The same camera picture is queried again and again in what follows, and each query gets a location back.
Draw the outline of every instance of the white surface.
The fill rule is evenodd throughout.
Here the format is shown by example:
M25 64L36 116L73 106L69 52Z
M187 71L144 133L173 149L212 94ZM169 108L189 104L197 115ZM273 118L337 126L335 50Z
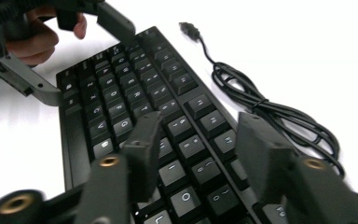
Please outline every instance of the white surface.
M358 192L358 1L108 1L137 31L156 25L237 117L237 107L212 84L200 44L178 22L193 22L216 61L229 63L270 101L297 108L334 133L347 183ZM83 41L58 31L53 57L36 71L55 74L117 41L88 17ZM57 30L55 20L48 24ZM58 109L24 98L0 80L0 197L39 189L63 192Z

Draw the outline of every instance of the mechanical keyboard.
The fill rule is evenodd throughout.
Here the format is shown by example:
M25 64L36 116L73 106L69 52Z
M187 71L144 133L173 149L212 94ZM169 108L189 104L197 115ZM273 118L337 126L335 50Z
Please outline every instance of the mechanical keyboard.
M123 142L142 115L163 116L158 187L131 206L133 223L287 223L260 207L235 153L237 122L156 27L57 74L65 188Z

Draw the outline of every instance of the space bar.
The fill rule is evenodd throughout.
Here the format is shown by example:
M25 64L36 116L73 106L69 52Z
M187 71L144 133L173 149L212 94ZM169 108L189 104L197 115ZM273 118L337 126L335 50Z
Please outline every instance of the space bar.
M68 186L68 182L65 181L65 188L71 189L86 182L90 173L90 159L81 112L78 110L68 115L64 122L70 165L70 174L65 174L65 179L70 176L72 179L72 186Z

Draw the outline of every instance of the cable coil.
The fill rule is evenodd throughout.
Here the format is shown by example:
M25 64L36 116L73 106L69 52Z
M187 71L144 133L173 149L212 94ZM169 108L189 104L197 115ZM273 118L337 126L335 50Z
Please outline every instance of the cable coil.
M297 109L270 102L244 73L226 63L212 60L197 28L186 22L181 22L180 26L186 35L195 41L199 40L202 44L206 58L213 65L213 82L221 91L237 104L245 106L247 112L265 119L275 130L289 139L298 156L309 155L306 151L312 151L336 167L339 175L344 178L344 168L338 161L339 143L329 130ZM305 133L312 137L306 137L300 130L305 130Z

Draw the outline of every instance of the hand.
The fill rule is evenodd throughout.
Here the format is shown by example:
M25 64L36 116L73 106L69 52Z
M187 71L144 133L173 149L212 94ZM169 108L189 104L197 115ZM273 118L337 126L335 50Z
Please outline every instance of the hand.
M57 34L43 23L39 17L55 17L53 7L38 7L26 13L30 24L31 38L7 41L7 50L29 65L44 63L53 54L59 42ZM87 21L82 13L77 13L77 25L74 34L83 39L86 35Z

